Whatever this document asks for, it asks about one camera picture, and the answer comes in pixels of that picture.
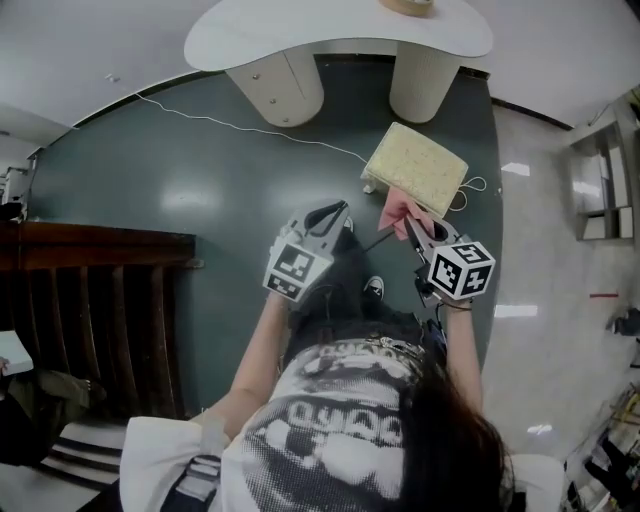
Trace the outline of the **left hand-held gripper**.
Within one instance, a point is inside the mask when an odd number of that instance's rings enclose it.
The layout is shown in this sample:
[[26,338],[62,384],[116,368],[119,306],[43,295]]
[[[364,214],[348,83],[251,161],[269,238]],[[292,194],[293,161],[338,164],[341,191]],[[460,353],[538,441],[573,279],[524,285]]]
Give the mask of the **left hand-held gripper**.
[[299,302],[328,271],[344,223],[348,203],[341,199],[321,199],[296,210],[287,226],[307,237],[307,248],[299,236],[278,236],[269,250],[263,287],[291,302]]

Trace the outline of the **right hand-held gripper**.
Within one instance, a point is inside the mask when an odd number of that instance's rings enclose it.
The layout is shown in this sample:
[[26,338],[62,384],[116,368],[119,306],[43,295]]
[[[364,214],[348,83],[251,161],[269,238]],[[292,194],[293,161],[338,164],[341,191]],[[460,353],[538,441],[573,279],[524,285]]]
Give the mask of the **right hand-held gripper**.
[[411,215],[404,218],[407,237],[422,265],[414,271],[414,284],[424,308],[442,299],[464,301],[487,291],[495,258],[444,219],[432,220],[432,229]]

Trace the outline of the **pink wiping cloth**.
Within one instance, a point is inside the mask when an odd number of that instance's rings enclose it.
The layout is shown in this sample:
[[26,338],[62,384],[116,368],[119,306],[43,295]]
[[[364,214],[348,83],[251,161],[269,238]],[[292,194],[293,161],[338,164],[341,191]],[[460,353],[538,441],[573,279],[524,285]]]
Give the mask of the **pink wiping cloth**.
[[397,239],[404,241],[408,238],[404,225],[404,219],[407,216],[419,220],[430,235],[435,234],[434,222],[429,214],[421,209],[408,194],[398,188],[390,187],[379,219],[378,230],[392,228]]

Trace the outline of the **cream upholstered stool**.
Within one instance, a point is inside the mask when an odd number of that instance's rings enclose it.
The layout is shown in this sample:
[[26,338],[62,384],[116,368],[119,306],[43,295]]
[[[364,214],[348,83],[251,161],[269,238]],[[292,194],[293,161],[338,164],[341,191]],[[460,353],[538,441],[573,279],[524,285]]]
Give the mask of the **cream upholstered stool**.
[[395,187],[442,218],[467,171],[468,164],[444,146],[394,122],[366,163],[361,180],[366,194]]

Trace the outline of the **person's right forearm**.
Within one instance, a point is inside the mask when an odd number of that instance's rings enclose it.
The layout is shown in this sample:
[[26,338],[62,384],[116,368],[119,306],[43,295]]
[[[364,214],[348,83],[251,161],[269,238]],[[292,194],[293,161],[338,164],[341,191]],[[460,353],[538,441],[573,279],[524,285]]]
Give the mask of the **person's right forearm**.
[[483,390],[472,311],[457,311],[445,305],[445,312],[448,372],[466,403],[481,412]]

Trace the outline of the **person's left forearm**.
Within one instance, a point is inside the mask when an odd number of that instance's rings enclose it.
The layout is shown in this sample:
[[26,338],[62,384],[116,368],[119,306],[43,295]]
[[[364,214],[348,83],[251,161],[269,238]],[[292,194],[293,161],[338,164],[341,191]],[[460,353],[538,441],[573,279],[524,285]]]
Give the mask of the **person's left forearm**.
[[192,419],[200,425],[222,420],[233,439],[269,400],[278,381],[279,361],[287,340],[288,301],[270,293],[233,378],[229,391]]

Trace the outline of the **white curved vanity desk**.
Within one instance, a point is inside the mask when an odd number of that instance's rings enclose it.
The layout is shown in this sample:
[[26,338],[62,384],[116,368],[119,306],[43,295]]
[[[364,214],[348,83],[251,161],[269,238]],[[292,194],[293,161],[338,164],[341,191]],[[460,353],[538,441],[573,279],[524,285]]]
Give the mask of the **white curved vanity desk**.
[[184,57],[225,72],[270,124],[293,127],[324,101],[315,45],[361,40],[395,43],[389,104],[414,124],[434,118],[465,60],[493,47],[487,21],[465,0],[434,0],[427,17],[379,0],[219,0],[191,28]]

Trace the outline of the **person's black trousers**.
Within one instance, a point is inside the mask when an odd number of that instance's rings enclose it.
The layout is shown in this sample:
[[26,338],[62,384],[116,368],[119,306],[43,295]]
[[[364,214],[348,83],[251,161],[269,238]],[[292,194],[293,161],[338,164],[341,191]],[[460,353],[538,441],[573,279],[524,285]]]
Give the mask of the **person's black trousers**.
[[334,264],[289,316],[290,360],[317,344],[345,339],[389,337],[433,351],[443,342],[438,325],[413,313],[397,311],[367,291],[369,262],[354,233],[343,228],[334,250]]

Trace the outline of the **person's studded belt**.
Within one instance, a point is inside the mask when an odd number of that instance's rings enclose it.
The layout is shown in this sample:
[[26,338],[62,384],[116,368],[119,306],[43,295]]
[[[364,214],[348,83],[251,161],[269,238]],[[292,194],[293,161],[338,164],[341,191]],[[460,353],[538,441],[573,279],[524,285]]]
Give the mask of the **person's studded belt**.
[[368,341],[378,346],[401,352],[407,357],[412,357],[416,360],[421,360],[425,356],[425,350],[423,347],[407,343],[403,340],[397,340],[390,337],[380,337],[369,338]]

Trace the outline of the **person's printed white shirt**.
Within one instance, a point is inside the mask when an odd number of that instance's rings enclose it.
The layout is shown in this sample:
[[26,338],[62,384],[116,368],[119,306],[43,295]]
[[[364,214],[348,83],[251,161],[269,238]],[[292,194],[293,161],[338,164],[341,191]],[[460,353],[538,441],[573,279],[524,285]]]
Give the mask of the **person's printed white shirt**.
[[507,512],[499,434],[444,363],[364,339],[286,367],[233,439],[222,420],[132,419],[123,512]]

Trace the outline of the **woven round basket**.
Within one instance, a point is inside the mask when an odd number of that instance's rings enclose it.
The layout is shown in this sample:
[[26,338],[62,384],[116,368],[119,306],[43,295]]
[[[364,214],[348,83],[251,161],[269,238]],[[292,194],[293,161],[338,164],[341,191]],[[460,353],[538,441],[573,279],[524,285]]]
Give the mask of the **woven round basket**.
[[433,6],[434,0],[379,0],[387,9],[410,17],[427,17]]

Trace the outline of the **dark wooden bed frame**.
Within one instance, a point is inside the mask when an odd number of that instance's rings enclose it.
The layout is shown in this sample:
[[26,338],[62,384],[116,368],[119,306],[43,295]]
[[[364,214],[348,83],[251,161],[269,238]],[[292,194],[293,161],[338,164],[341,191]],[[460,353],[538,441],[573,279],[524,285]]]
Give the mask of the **dark wooden bed frame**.
[[24,372],[105,389],[81,419],[183,419],[174,287],[195,245],[190,234],[0,221],[0,335],[17,336]]

